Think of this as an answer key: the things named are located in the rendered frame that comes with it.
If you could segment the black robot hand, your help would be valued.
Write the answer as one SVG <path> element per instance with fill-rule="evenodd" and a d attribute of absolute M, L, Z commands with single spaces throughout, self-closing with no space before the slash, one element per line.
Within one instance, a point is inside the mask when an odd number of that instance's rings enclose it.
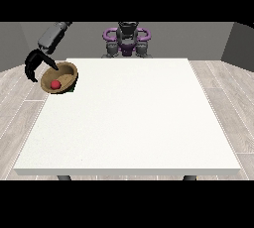
<path fill-rule="evenodd" d="M 37 82 L 35 78 L 35 70 L 42 62 L 45 62 L 55 70 L 59 69 L 55 61 L 44 54 L 41 50 L 32 50 L 25 59 L 25 74 L 28 79 L 32 80 L 33 82 Z"/>

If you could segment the brown wooden bowl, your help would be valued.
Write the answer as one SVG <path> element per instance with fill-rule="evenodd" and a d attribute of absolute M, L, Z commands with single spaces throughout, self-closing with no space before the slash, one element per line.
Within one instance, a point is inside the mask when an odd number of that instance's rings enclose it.
<path fill-rule="evenodd" d="M 71 62 L 59 62 L 58 70 L 48 68 L 41 78 L 41 88 L 49 94 L 64 94 L 73 91 L 78 79 L 77 67 Z M 57 80 L 61 87 L 52 89 L 51 84 Z"/>

